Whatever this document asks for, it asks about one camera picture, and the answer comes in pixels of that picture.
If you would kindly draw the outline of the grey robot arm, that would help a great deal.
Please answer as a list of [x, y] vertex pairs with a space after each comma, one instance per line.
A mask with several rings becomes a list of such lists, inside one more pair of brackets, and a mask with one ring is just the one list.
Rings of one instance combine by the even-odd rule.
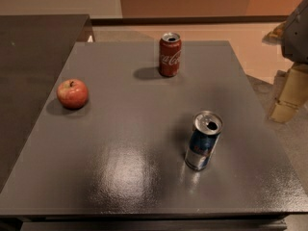
[[262, 42], [280, 45], [282, 56], [293, 62], [284, 75], [278, 75], [277, 96], [269, 109], [271, 120], [286, 123], [308, 101], [308, 0], [302, 0]]

